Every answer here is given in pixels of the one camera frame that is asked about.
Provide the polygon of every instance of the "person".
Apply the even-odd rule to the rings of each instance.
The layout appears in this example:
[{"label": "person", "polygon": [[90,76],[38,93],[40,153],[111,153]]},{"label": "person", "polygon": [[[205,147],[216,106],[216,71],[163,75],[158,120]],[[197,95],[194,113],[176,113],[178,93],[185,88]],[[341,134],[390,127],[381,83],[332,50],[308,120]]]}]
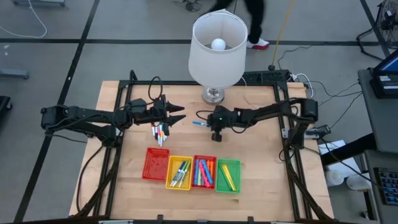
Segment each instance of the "person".
[{"label": "person", "polygon": [[[208,12],[226,9],[233,1],[234,0],[217,0],[216,4]],[[257,50],[268,49],[269,43],[260,38],[262,33],[261,24],[264,18],[264,0],[244,0],[244,3],[251,15],[247,47]]]}]

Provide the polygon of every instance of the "gray floor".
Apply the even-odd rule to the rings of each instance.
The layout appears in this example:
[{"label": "gray floor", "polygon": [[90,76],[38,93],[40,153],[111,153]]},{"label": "gray floor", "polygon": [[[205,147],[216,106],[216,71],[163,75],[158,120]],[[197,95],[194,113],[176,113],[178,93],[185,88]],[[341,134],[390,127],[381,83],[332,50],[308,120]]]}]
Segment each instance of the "gray floor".
[{"label": "gray floor", "polygon": [[[47,25],[48,39],[79,39],[94,0],[67,0],[66,8],[35,7]],[[195,19],[214,0],[203,0],[204,8],[190,13],[173,0],[101,0],[89,39],[190,39]],[[249,23],[242,1],[236,14]],[[368,0],[373,13],[377,0]],[[268,0],[263,37],[276,40],[289,0]],[[28,8],[0,2],[0,25],[19,34],[39,35],[40,24]],[[283,40],[346,41],[355,40],[370,28],[358,0],[300,0],[285,28]],[[0,38],[12,38],[0,30]],[[375,41],[374,34],[366,40]],[[246,70],[266,70],[275,46],[261,52],[248,50]],[[281,45],[283,51],[297,46]],[[27,69],[29,80],[0,79],[0,95],[9,95],[14,109],[0,129],[0,223],[11,222],[26,188],[44,133],[40,128],[40,109],[56,104],[77,44],[0,44],[0,67]],[[366,47],[382,57],[380,47]],[[77,65],[66,105],[95,107],[103,80],[128,77],[134,69],[141,80],[154,74],[164,80],[191,80],[187,62],[188,44],[86,44]],[[360,53],[356,46],[318,46],[288,53],[282,68],[305,73],[311,80],[323,82],[331,94],[357,82],[357,70],[379,62]],[[314,83],[315,99],[328,99],[322,87]],[[355,86],[351,91],[359,90]],[[353,97],[335,98],[320,108],[317,125],[332,125]],[[362,97],[353,104],[334,128],[329,140],[346,142],[371,132]],[[74,138],[82,136],[64,133]],[[25,220],[61,218],[68,215],[85,146],[53,139]],[[359,217],[366,209],[362,193],[340,186],[330,189],[335,217],[347,222],[374,223]]]}]

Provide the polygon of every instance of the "table lamp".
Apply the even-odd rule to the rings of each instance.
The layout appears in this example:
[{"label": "table lamp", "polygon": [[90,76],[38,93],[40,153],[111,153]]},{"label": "table lamp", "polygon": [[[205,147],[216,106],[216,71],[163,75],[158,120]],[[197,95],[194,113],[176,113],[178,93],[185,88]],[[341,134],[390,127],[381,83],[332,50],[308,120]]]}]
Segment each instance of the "table lamp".
[{"label": "table lamp", "polygon": [[188,69],[204,86],[207,103],[221,103],[224,89],[242,77],[247,37],[245,23],[225,9],[205,14],[194,23]]}]

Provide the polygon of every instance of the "white sneaker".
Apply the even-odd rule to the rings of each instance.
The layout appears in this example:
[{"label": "white sneaker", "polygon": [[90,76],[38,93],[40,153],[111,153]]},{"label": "white sneaker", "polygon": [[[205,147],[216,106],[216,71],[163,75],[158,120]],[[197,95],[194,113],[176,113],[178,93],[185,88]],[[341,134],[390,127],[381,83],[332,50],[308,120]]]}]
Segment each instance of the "white sneaker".
[{"label": "white sneaker", "polygon": [[249,49],[266,50],[266,49],[268,49],[268,47],[269,47],[269,42],[268,42],[268,41],[265,41],[265,40],[263,40],[263,39],[260,38],[258,43],[252,44],[252,43],[250,43],[250,41],[248,40],[247,47],[248,47]]}]

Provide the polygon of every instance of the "blue marker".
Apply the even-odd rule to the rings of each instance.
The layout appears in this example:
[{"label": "blue marker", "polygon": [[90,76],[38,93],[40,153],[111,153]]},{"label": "blue marker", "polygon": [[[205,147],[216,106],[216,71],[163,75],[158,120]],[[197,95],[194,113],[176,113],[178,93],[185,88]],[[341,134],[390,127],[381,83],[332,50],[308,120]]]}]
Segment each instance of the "blue marker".
[{"label": "blue marker", "polygon": [[209,124],[202,123],[202,122],[199,122],[199,121],[192,121],[192,123],[193,123],[193,124],[197,124],[197,125],[202,125],[202,126],[210,127]]},{"label": "blue marker", "polygon": [[195,179],[193,180],[194,185],[198,185],[198,170],[199,170],[199,159],[195,163]]},{"label": "blue marker", "polygon": [[211,178],[211,175],[210,175],[209,169],[207,168],[205,160],[202,159],[201,163],[203,165],[203,168],[205,168],[205,172],[206,172],[206,175],[207,175],[207,179],[209,180],[209,184],[212,185],[213,184],[213,179]]}]

